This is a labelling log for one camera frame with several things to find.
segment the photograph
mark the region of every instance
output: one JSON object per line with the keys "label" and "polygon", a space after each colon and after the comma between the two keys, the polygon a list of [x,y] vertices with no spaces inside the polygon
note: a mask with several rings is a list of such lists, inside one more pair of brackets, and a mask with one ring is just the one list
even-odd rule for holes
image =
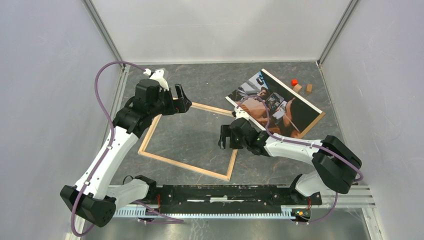
{"label": "photograph", "polygon": [[[259,96],[265,101],[266,108]],[[324,112],[304,99],[272,74],[262,69],[231,92],[226,99],[241,108],[260,129],[290,138],[302,138],[323,116]]]}

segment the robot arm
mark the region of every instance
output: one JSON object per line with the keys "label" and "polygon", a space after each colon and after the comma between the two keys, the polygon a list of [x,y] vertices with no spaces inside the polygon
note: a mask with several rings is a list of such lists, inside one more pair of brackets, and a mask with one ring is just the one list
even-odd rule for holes
{"label": "robot arm", "polygon": [[337,137],[328,135],[324,140],[304,140],[276,133],[270,136],[252,127],[249,115],[241,108],[236,107],[233,115],[236,119],[230,125],[221,126],[218,143],[221,149],[226,148],[226,138],[229,138],[232,149],[246,148],[255,155],[285,157],[313,165],[313,172],[298,175],[291,184],[291,188],[304,197],[327,189],[340,194],[349,192],[357,172],[323,148],[342,156],[357,169],[362,162]]}
{"label": "robot arm", "polygon": [[[110,221],[116,209],[144,199],[148,195],[149,187],[154,187],[151,186],[152,182],[134,179],[127,184],[108,190],[112,177],[124,156],[152,124],[152,119],[157,115],[185,113],[192,105],[180,84],[175,84],[177,98],[173,99],[166,81],[165,69],[157,69],[153,73],[147,69],[145,74],[150,78],[143,79],[136,85],[135,95],[117,112],[113,120],[115,131],[113,144],[108,146],[111,138],[109,133],[87,171],[74,186],[65,185],[60,192],[61,198],[69,210],[72,210],[77,195],[85,186],[77,205],[76,215],[99,227],[103,227]],[[109,151],[100,162],[106,148],[109,148]],[[96,168],[95,172],[88,182],[88,175],[94,168]]]}

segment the wall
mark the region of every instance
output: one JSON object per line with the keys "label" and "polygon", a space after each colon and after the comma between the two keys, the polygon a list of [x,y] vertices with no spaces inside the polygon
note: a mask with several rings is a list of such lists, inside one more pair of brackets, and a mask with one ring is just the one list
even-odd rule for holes
{"label": "wall", "polygon": [[422,239],[424,2],[361,1],[323,74],[387,239]]}
{"label": "wall", "polygon": [[[107,121],[94,77],[113,61],[81,1],[0,4],[0,239],[64,239],[59,193],[96,155]],[[119,67],[100,77],[111,107]]]}
{"label": "wall", "polygon": [[317,60],[349,0],[93,0],[139,63]]}

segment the red cube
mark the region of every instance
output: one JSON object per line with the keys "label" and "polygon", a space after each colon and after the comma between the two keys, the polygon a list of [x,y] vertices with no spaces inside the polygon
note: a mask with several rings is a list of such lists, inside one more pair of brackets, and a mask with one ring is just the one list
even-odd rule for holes
{"label": "red cube", "polygon": [[297,79],[292,79],[291,80],[291,85],[294,87],[298,84],[298,80]]}

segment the purple cable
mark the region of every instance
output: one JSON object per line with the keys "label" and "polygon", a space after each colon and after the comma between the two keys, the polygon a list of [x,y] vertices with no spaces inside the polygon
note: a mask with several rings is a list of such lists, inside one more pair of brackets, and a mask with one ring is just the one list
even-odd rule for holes
{"label": "purple cable", "polygon": [[[97,99],[98,104],[100,105],[101,110],[103,111],[104,115],[107,118],[107,122],[109,123],[109,127],[110,127],[110,139],[109,139],[109,143],[107,144],[108,147],[112,146],[112,143],[114,142],[114,138],[115,138],[115,129],[114,129],[114,124],[112,122],[111,116],[109,115],[108,111],[106,110],[105,106],[102,103],[102,100],[100,100],[100,96],[99,96],[99,88],[98,88],[98,82],[99,82],[99,77],[100,74],[103,72],[103,70],[105,70],[107,67],[114,65],[114,64],[128,64],[130,66],[133,66],[135,68],[138,68],[140,70],[142,70],[143,72],[146,70],[144,67],[138,66],[134,63],[131,62],[127,62],[127,61],[112,61],[109,62],[108,64],[104,65],[102,68],[100,68],[100,70],[98,71],[97,75],[95,76],[94,79],[94,92],[95,92],[95,97]],[[87,182],[90,182],[90,180],[92,179],[94,173],[96,172],[97,168],[99,168],[100,164],[102,163],[103,159],[106,157],[106,154],[108,154],[109,152],[109,148],[106,148],[103,152],[103,154],[100,156],[99,160],[97,161],[97,163],[95,164],[95,166],[93,167],[93,169],[91,170],[90,174],[87,177]],[[70,215],[70,228],[72,229],[72,233],[77,236],[77,237],[82,237],[84,235],[86,235],[88,232],[91,231],[91,229],[93,229],[94,224],[92,224],[85,232],[83,233],[79,233],[77,232],[77,229],[75,228],[75,215],[77,212],[77,206],[80,202],[81,196],[83,195],[84,191],[86,190],[87,185],[83,185],[81,190],[79,191],[78,195],[76,196],[75,202],[73,203],[72,206],[72,213]]]}
{"label": "purple cable", "polygon": [[[323,150],[323,151],[325,151],[325,152],[327,152],[327,153],[329,153],[329,154],[331,154],[331,155],[333,155],[334,157],[336,157],[337,159],[339,159],[340,161],[342,161],[343,163],[345,163],[346,165],[348,165],[350,168],[352,168],[357,174],[359,174],[359,178],[357,178],[357,179],[355,179],[355,182],[357,183],[357,182],[359,182],[359,181],[361,181],[362,179],[364,179],[364,175],[362,174],[362,172],[357,168],[357,167],[355,167],[352,163],[350,163],[350,162],[348,162],[346,159],[344,159],[342,156],[340,156],[339,154],[337,154],[337,153],[335,153],[334,151],[331,151],[330,149],[328,149],[328,148],[326,148],[326,147],[323,147],[323,146],[320,146],[320,145],[317,145],[317,144],[312,144],[312,145],[310,145],[310,144],[308,144],[308,143],[306,143],[306,142],[302,142],[302,141],[296,141],[296,140],[292,140],[292,139],[282,139],[282,138],[280,138],[280,137],[277,137],[277,136],[274,136],[271,132],[270,132],[270,130],[268,129],[268,126],[270,125],[270,112],[269,112],[269,110],[268,110],[268,107],[267,107],[267,104],[265,103],[265,101],[260,97],[260,96],[258,96],[258,95],[250,95],[250,96],[248,96],[248,97],[246,97],[245,99],[243,99],[238,105],[237,105],[237,108],[239,108],[247,99],[250,99],[250,98],[257,98],[257,99],[259,99],[261,102],[262,102],[262,104],[263,104],[263,106],[265,107],[265,112],[266,112],[266,116],[267,116],[267,122],[266,122],[266,125],[265,125],[265,131],[266,131],[266,133],[268,133],[268,135],[271,137],[271,138],[273,138],[273,139],[276,139],[276,140],[278,140],[278,141],[282,141],[282,142],[285,142],[285,143],[290,143],[290,144],[298,144],[298,145],[303,145],[303,146],[311,146],[311,147],[314,147],[314,148],[318,148],[318,149],[320,149],[320,150]],[[313,224],[313,223],[317,223],[317,222],[320,222],[320,221],[322,221],[322,220],[324,220],[324,219],[326,219],[328,216],[330,216],[332,213],[333,213],[333,211],[334,211],[334,209],[336,208],[336,204],[337,204],[337,199],[338,199],[338,197],[339,197],[339,195],[338,195],[338,193],[336,192],[335,193],[335,198],[334,198],[334,203],[333,203],[333,205],[332,205],[332,207],[330,208],[330,210],[327,212],[327,214],[326,215],[324,215],[323,217],[321,217],[321,218],[318,218],[318,219],[316,219],[316,220],[312,220],[312,221],[309,221],[309,222],[298,222],[298,221],[296,221],[296,223],[297,224],[301,224],[301,225],[308,225],[308,224]]]}
{"label": "purple cable", "polygon": [[173,217],[170,217],[170,216],[164,215],[164,214],[162,214],[162,213],[160,213],[160,212],[158,212],[158,211],[154,210],[153,208],[149,207],[149,206],[148,206],[147,204],[145,204],[144,202],[141,202],[141,201],[134,201],[133,203],[134,203],[134,204],[139,204],[139,205],[141,205],[141,206],[145,207],[146,209],[148,209],[148,210],[152,211],[154,214],[156,214],[156,215],[158,215],[158,216],[161,216],[161,217],[163,217],[163,218],[165,218],[165,219],[172,220],[172,221],[156,221],[156,222],[154,222],[154,221],[146,221],[146,224],[182,224],[182,223],[184,223],[184,220],[182,220],[182,219],[177,219],[177,218],[173,218]]}

